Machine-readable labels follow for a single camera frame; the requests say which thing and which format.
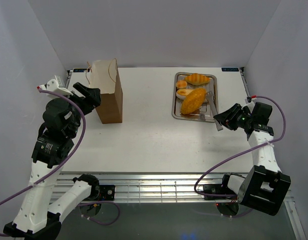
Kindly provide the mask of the metal tongs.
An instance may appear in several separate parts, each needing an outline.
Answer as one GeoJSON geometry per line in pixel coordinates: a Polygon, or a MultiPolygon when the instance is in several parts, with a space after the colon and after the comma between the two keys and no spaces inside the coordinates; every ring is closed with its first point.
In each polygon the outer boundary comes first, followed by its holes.
{"type": "Polygon", "coordinates": [[[207,94],[206,94],[206,99],[208,100],[208,103],[209,103],[209,107],[210,107],[210,110],[211,110],[211,115],[213,116],[213,120],[214,120],[214,123],[216,125],[216,129],[217,131],[221,131],[223,130],[223,127],[222,125],[217,121],[215,120],[215,116],[218,114],[218,111],[217,111],[217,108],[216,108],[216,105],[215,105],[215,102],[214,102],[214,98],[213,98],[213,92],[212,91],[208,91],[207,94]]]}

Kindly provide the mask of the breaded oval fake bread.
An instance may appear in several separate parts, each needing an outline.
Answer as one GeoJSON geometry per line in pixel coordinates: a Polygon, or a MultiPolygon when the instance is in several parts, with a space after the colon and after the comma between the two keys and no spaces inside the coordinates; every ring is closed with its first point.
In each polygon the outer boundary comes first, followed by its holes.
{"type": "Polygon", "coordinates": [[[194,89],[183,101],[180,112],[183,115],[191,114],[204,103],[207,91],[204,88],[194,89]]]}

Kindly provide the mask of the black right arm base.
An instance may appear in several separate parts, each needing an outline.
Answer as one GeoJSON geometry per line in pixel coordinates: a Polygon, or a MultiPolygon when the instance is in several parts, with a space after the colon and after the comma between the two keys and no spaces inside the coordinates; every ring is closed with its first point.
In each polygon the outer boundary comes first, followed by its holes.
{"type": "Polygon", "coordinates": [[[218,196],[206,196],[204,195],[203,198],[205,200],[229,200],[233,199],[232,196],[220,196],[220,195],[235,195],[235,193],[224,187],[222,184],[204,184],[198,187],[198,191],[204,194],[209,195],[218,195],[218,196]]]}

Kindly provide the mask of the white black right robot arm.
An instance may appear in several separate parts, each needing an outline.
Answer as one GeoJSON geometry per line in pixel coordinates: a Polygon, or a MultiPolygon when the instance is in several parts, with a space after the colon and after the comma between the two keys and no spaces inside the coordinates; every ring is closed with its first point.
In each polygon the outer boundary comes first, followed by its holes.
{"type": "Polygon", "coordinates": [[[271,143],[274,132],[267,124],[272,106],[265,103],[236,103],[214,119],[229,130],[242,128],[252,150],[253,167],[246,177],[235,173],[223,176],[220,194],[230,199],[237,195],[237,202],[246,207],[274,216],[277,214],[291,180],[282,173],[271,143]]]}

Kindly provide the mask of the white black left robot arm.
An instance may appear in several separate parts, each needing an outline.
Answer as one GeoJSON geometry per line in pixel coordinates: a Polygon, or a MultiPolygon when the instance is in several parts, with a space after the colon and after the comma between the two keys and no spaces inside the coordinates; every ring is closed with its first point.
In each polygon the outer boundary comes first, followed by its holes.
{"type": "Polygon", "coordinates": [[[64,164],[77,150],[82,139],[73,142],[78,128],[86,126],[85,115],[101,104],[101,91],[81,83],[74,84],[76,95],[65,88],[37,87],[53,95],[43,113],[44,122],[32,153],[32,170],[26,196],[15,219],[6,224],[4,234],[25,240],[54,240],[63,220],[83,200],[99,196],[99,180],[90,174],[73,179],[74,185],[55,203],[50,203],[53,188],[64,164]]]}

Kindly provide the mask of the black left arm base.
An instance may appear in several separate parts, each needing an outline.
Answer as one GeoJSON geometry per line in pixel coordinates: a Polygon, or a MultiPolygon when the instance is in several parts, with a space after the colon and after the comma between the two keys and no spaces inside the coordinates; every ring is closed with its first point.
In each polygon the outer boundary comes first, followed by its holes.
{"type": "Polygon", "coordinates": [[[115,185],[99,185],[95,188],[98,201],[113,201],[115,199],[115,185]]]}

